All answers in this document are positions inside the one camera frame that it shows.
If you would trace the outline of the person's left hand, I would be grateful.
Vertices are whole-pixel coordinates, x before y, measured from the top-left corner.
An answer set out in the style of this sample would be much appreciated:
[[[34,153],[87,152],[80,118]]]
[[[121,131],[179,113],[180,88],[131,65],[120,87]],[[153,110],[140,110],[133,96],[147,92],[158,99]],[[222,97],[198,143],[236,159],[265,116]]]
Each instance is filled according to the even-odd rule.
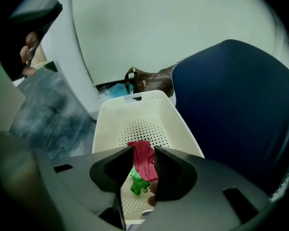
[[[37,70],[33,67],[27,66],[27,62],[30,58],[30,50],[37,45],[37,34],[35,32],[30,32],[26,36],[26,45],[20,50],[20,57],[22,63],[25,65],[22,69],[22,75],[24,76],[34,76],[37,73]]]

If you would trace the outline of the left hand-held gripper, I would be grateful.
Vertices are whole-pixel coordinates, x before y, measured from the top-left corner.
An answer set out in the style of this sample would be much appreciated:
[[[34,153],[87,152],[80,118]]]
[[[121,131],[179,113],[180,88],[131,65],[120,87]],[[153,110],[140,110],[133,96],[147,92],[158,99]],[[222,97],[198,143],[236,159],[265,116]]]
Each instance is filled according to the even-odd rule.
[[[24,76],[23,69],[31,65],[37,47],[62,9],[58,0],[23,0],[0,26],[0,63],[11,80]],[[30,32],[36,33],[36,43],[23,63],[19,53]]]

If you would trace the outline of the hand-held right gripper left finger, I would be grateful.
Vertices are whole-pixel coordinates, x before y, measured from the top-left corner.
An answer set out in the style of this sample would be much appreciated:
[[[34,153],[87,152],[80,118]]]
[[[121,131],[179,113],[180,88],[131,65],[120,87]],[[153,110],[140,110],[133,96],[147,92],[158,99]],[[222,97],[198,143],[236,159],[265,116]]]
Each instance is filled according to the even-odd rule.
[[[119,194],[134,160],[134,148],[128,146],[95,162],[90,168],[92,181],[104,192]]]

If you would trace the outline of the person's right hand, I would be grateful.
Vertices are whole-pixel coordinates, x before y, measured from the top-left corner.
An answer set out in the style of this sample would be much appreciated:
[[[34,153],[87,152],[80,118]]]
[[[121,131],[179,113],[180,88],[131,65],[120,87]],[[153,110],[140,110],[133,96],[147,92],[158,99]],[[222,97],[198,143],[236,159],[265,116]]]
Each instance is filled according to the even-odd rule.
[[[156,206],[156,193],[158,191],[158,180],[150,184],[150,190],[153,195],[148,198],[147,202],[150,206],[155,207]]]

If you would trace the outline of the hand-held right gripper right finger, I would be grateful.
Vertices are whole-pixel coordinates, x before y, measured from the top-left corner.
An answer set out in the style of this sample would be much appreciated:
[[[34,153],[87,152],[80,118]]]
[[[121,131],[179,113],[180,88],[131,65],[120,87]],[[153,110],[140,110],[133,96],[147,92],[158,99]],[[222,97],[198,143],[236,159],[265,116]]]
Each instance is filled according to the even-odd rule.
[[[158,175],[157,201],[179,200],[196,183],[195,167],[161,146],[155,147],[154,167]]]

